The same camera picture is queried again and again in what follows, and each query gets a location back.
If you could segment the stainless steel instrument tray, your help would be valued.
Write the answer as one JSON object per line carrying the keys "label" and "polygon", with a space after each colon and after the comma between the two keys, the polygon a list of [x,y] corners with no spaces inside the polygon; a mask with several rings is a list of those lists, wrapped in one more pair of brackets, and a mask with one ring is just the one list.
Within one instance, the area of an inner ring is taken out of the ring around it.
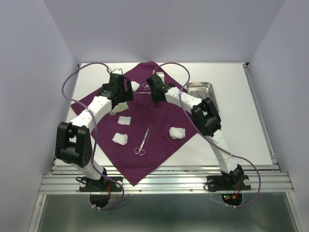
{"label": "stainless steel instrument tray", "polygon": [[186,86],[186,90],[189,95],[196,98],[199,98],[197,96],[198,93],[207,95],[207,98],[210,98],[213,101],[217,111],[219,112],[214,89],[210,82],[189,82]]}

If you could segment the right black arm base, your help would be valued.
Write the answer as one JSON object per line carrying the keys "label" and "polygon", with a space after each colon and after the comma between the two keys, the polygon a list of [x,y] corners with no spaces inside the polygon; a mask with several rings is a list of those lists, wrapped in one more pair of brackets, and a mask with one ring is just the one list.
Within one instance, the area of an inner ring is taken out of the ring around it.
{"label": "right black arm base", "polygon": [[204,189],[210,192],[251,190],[249,177],[244,174],[243,168],[238,164],[234,171],[229,174],[221,172],[221,175],[209,175]]}

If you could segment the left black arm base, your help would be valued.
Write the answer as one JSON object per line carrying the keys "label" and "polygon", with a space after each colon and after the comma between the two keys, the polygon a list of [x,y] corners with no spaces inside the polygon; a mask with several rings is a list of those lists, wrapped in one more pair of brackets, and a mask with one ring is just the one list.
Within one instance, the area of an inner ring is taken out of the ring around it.
{"label": "left black arm base", "polygon": [[117,184],[102,176],[100,176],[99,180],[93,180],[85,176],[76,177],[75,180],[79,183],[80,192],[121,192],[119,184],[123,182],[123,178],[118,176],[110,176],[110,178],[116,181]]}

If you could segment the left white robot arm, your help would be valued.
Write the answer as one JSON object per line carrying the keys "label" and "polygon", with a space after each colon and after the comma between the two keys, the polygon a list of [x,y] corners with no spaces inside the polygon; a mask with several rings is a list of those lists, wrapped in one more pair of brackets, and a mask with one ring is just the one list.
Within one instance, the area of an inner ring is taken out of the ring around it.
{"label": "left white robot arm", "polygon": [[105,169],[94,161],[91,132],[114,107],[133,101],[131,81],[122,74],[111,73],[109,82],[103,84],[91,103],[78,104],[84,110],[70,122],[61,122],[56,133],[55,157],[74,166],[87,178],[96,190],[107,186]]}

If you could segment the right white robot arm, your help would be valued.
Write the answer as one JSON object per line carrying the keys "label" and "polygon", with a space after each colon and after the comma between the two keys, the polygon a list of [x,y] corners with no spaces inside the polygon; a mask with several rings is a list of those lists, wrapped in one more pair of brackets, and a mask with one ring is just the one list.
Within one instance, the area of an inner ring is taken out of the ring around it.
{"label": "right white robot arm", "polygon": [[243,170],[227,150],[228,146],[221,131],[221,118],[212,99],[193,97],[173,84],[164,84],[157,74],[153,74],[146,81],[153,101],[174,104],[182,108],[186,116],[190,115],[190,122],[197,132],[207,139],[219,162],[223,185],[228,189],[237,186]]}

